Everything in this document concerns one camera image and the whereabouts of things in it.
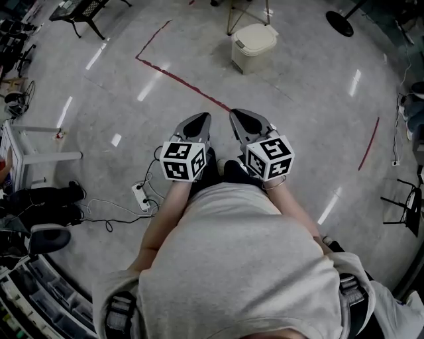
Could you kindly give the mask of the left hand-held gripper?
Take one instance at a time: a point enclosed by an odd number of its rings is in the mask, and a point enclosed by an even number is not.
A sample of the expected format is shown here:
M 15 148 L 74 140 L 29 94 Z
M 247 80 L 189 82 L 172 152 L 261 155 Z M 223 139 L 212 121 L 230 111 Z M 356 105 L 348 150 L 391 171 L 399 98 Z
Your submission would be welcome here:
M 182 121 L 174 135 L 163 144 L 160 165 L 165 179 L 191 182 L 200 180 L 210 156 L 211 115 L 199 113 Z

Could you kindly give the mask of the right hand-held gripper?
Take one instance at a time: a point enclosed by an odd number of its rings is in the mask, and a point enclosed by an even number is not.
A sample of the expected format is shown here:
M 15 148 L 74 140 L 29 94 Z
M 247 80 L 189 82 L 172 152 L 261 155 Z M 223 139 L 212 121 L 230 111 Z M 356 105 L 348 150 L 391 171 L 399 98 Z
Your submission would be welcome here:
M 251 142 L 246 145 L 243 160 L 250 174 L 265 182 L 290 173 L 294 150 L 286 136 L 272 130 L 265 117 L 245 109 L 232 109 L 229 120 L 236 139 L 241 144 Z

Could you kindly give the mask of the white lidded trash bin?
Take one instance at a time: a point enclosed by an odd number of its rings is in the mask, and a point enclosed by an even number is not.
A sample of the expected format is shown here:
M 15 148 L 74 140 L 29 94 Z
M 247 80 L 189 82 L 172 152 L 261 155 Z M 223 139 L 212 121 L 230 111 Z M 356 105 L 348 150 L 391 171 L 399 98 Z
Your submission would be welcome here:
M 279 33 L 270 25 L 250 24 L 231 35 L 231 60 L 242 74 L 252 73 L 265 65 L 277 45 Z

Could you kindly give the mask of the person's right forearm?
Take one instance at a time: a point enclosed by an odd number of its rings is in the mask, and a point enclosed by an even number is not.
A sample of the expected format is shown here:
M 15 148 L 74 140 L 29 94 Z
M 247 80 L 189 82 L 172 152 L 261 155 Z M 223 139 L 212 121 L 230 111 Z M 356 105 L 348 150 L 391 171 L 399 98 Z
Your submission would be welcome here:
M 306 227 L 312 237 L 318 241 L 321 239 L 317 223 L 306 213 L 304 208 L 295 200 L 285 184 L 286 177 L 279 177 L 263 182 L 263 188 L 271 202 L 277 209 L 298 223 Z

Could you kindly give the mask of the person's left forearm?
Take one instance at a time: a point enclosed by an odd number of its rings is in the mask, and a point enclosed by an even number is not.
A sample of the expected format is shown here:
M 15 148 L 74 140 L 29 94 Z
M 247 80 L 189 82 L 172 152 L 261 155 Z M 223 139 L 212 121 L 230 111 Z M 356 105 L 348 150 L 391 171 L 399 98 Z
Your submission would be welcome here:
M 192 183 L 182 181 L 171 184 L 158 212 L 144 233 L 140 254 L 153 254 L 159 251 L 186 209 L 191 186 Z

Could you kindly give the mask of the person's dark trousers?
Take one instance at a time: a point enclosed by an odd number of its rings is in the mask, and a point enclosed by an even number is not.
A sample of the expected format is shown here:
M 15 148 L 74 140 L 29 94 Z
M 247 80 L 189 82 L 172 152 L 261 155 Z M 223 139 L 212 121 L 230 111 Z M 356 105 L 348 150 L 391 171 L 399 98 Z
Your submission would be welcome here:
M 206 156 L 207 165 L 203 168 L 201 179 L 192 184 L 189 198 L 203 189 L 220 183 L 247 184 L 263 190 L 262 182 L 246 173 L 237 161 L 225 160 L 223 174 L 220 174 L 214 149 L 209 148 Z

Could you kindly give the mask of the white power strip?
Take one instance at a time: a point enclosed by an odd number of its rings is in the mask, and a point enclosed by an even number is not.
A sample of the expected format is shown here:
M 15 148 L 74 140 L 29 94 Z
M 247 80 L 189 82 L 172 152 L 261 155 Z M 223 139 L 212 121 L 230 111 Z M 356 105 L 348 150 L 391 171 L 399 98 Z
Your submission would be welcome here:
M 140 209 L 143 212 L 148 212 L 150 210 L 150 201 L 146 196 L 142 185 L 140 183 L 136 183 L 131 187 L 131 189 Z

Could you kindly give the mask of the black floor fan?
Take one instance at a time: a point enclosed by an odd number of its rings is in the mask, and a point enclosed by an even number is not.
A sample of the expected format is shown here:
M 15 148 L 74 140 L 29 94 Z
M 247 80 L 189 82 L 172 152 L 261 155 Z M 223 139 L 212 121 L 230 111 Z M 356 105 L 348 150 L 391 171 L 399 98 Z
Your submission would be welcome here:
M 368 0 L 360 0 L 347 14 L 341 15 L 335 11 L 327 11 L 325 17 L 327 22 L 341 35 L 345 37 L 352 37 L 354 34 L 354 29 L 349 23 L 348 19 L 355 13 L 363 4 Z

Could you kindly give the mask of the person's light t-shirt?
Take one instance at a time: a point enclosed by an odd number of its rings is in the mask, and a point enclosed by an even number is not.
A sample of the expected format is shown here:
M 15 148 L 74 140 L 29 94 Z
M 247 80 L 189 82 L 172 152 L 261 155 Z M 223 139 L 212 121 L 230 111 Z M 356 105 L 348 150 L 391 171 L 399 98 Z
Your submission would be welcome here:
M 349 339 L 375 304 L 357 255 L 264 189 L 220 183 L 188 199 L 159 251 L 99 279 L 93 322 L 99 339 Z

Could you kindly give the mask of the wooden stool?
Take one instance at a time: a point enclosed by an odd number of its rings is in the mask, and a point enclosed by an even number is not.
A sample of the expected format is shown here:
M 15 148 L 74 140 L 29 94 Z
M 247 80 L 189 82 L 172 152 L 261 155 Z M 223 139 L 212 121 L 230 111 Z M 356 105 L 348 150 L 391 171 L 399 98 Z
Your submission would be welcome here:
M 0 97 L 4 98 L 12 92 L 21 92 L 27 77 L 12 77 L 0 79 Z

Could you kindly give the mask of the black office chair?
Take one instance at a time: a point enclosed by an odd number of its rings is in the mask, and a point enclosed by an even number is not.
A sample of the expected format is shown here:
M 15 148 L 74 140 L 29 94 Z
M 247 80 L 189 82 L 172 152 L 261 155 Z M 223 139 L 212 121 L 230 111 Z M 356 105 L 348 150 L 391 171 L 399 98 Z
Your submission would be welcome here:
M 0 68 L 3 73 L 10 72 L 17 65 L 18 77 L 22 78 L 23 66 L 25 63 L 31 63 L 28 55 L 36 45 L 31 45 L 26 51 L 24 47 L 37 29 L 37 26 L 30 23 L 11 19 L 0 20 Z

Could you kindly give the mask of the rack of clear storage bins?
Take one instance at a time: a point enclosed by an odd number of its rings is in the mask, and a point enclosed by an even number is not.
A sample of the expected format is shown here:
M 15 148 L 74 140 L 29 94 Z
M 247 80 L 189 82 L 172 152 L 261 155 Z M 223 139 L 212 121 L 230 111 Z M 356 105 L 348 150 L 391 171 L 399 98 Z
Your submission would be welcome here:
M 91 299 L 48 256 L 0 268 L 0 306 L 28 339 L 98 339 Z

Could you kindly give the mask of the white table frame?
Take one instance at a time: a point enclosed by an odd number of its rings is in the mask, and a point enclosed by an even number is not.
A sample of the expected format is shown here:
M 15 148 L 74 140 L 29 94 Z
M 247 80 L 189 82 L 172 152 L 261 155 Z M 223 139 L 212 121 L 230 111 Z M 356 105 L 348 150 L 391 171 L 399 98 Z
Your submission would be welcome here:
M 46 182 L 44 176 L 41 179 L 34 180 L 33 176 L 29 174 L 30 166 L 80 160 L 83 157 L 80 151 L 39 153 L 28 138 L 29 132 L 50 133 L 52 136 L 56 136 L 62 132 L 61 128 L 11 124 L 11 120 L 6 120 L 3 124 L 2 132 L 0 157 L 5 156 L 8 149 L 11 149 L 13 157 L 13 167 L 11 169 L 13 191 L 29 189 L 33 185 Z

